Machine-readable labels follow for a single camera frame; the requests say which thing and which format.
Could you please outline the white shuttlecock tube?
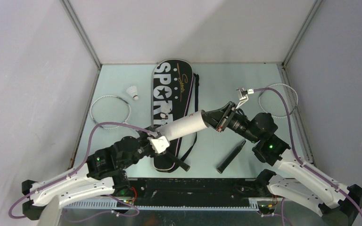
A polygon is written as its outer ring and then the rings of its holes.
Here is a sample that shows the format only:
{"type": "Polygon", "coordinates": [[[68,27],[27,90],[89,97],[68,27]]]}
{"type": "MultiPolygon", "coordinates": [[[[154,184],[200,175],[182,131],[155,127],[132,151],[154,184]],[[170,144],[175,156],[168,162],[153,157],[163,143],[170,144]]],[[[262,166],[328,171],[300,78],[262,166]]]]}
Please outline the white shuttlecock tube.
{"type": "Polygon", "coordinates": [[[168,141],[179,139],[183,136],[199,132],[208,128],[203,120],[204,110],[192,113],[178,120],[172,121],[155,129],[155,132],[165,136],[168,141]]]}

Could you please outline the white shuttlecock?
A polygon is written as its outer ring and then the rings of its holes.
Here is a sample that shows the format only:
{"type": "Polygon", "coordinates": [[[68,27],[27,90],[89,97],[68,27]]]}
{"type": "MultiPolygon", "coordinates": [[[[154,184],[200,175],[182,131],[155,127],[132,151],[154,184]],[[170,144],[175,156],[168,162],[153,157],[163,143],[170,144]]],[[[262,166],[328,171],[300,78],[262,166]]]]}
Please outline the white shuttlecock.
{"type": "Polygon", "coordinates": [[[126,89],[126,93],[133,99],[139,100],[138,88],[137,86],[130,86],[126,89]]]}
{"type": "Polygon", "coordinates": [[[164,103],[161,105],[161,113],[169,114],[172,111],[172,104],[164,103]]]}

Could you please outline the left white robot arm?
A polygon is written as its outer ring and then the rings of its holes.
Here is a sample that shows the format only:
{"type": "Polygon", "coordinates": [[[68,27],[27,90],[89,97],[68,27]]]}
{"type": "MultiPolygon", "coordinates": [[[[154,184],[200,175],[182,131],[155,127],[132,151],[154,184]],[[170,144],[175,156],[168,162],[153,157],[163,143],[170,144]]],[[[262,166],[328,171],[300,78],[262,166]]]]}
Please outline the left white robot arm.
{"type": "Polygon", "coordinates": [[[55,197],[59,207],[94,196],[125,196],[130,191],[126,168],[144,157],[165,153],[169,142],[166,137],[145,130],[139,137],[123,137],[111,146],[99,149],[78,167],[43,182],[22,182],[22,193],[27,201],[22,214],[30,220],[40,219],[46,206],[55,197]]]}

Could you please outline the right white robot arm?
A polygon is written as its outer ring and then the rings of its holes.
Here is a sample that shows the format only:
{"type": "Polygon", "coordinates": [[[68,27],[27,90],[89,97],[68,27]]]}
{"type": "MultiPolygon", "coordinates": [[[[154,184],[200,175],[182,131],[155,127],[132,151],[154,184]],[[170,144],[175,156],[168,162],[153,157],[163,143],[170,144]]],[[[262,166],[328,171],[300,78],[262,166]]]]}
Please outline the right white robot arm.
{"type": "Polygon", "coordinates": [[[277,125],[270,113],[258,113],[252,120],[239,114],[234,103],[204,112],[203,121],[221,132],[229,128],[235,133],[255,143],[253,152],[260,162],[288,173],[305,188],[293,190],[284,185],[279,188],[273,172],[269,179],[256,182],[258,195],[267,197],[271,193],[293,200],[329,222],[350,226],[357,215],[362,217],[362,188],[356,184],[346,186],[337,182],[310,163],[300,158],[294,144],[288,145],[275,135],[277,125]]]}

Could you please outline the left badminton racket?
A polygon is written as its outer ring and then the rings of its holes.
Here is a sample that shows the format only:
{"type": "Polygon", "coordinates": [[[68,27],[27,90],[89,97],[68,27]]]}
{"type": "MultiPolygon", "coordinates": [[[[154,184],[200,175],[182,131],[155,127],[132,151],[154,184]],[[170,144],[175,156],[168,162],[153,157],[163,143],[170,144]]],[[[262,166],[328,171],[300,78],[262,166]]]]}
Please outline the left badminton racket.
{"type": "MultiPolygon", "coordinates": [[[[135,131],[141,130],[154,136],[154,129],[158,127],[149,126],[147,128],[138,128],[127,123],[131,115],[131,107],[124,99],[114,96],[105,95],[99,97],[90,106],[90,116],[92,120],[103,129],[116,129],[118,127],[127,127],[135,131]]],[[[113,166],[119,169],[125,169],[133,164],[137,164],[140,159],[135,158],[138,149],[138,140],[135,137],[124,137],[119,142],[116,142],[108,148],[109,156],[113,162],[113,166]]],[[[158,156],[163,156],[166,160],[181,167],[185,171],[190,169],[190,166],[184,163],[181,159],[173,154],[165,151],[158,156]]]]}

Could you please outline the badminton racket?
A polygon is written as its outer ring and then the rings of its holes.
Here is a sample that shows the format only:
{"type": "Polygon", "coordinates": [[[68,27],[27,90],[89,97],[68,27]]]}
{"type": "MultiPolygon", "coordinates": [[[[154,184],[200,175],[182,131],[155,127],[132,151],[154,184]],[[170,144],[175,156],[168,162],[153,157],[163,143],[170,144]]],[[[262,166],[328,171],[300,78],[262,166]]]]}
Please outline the badminton racket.
{"type": "MultiPolygon", "coordinates": [[[[274,118],[287,118],[296,109],[298,104],[298,95],[296,91],[283,83],[276,83],[259,90],[258,103],[265,113],[270,113],[274,118]]],[[[246,141],[238,144],[224,161],[217,167],[217,172],[222,174],[229,164],[240,153],[246,141]]]]}
{"type": "MultiPolygon", "coordinates": [[[[105,95],[99,97],[90,106],[90,116],[92,120],[103,129],[116,129],[118,127],[127,127],[135,131],[141,130],[154,136],[154,129],[158,127],[149,126],[147,128],[138,128],[127,123],[131,115],[131,107],[124,99],[114,96],[105,95]]],[[[135,137],[124,137],[119,142],[116,142],[108,148],[109,156],[113,162],[113,166],[119,169],[125,169],[133,164],[137,164],[140,159],[135,158],[138,149],[138,140],[135,137]]],[[[173,154],[165,151],[158,156],[163,156],[166,160],[181,167],[185,171],[190,169],[190,166],[184,163],[181,159],[173,154]]]]}

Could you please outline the right badminton racket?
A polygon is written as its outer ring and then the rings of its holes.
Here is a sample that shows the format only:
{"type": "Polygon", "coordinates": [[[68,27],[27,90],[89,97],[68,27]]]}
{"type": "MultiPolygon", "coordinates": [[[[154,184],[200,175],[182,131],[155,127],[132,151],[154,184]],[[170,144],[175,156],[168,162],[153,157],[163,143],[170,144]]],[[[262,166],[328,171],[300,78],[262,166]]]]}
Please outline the right badminton racket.
{"type": "MultiPolygon", "coordinates": [[[[287,118],[296,109],[298,104],[298,95],[296,91],[283,83],[276,83],[259,90],[258,103],[265,113],[270,113],[274,118],[287,118]]],[[[217,172],[222,174],[229,164],[240,153],[246,141],[238,144],[224,161],[217,167],[217,172]]]]}

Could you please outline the black sport racket bag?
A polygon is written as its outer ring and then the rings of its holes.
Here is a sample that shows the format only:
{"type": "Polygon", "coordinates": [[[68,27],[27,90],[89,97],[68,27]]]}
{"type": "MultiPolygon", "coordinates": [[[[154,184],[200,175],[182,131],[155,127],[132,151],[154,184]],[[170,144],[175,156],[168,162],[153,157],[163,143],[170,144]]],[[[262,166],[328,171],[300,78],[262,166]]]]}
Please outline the black sport racket bag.
{"type": "Polygon", "coordinates": [[[167,59],[153,70],[152,126],[159,127],[187,115],[191,98],[198,110],[199,75],[193,73],[191,64],[182,59],[167,59]],[[161,105],[172,104],[169,114],[161,113],[161,105]]]}

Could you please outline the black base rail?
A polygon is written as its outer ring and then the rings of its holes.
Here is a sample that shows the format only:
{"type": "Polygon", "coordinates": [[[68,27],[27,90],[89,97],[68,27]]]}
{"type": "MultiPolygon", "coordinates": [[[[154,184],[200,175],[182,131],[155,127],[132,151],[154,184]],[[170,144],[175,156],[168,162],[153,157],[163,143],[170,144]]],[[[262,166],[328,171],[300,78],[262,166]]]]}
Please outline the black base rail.
{"type": "Polygon", "coordinates": [[[255,178],[130,178],[112,196],[136,205],[177,207],[242,207],[254,199],[275,206],[281,201],[255,178]]]}

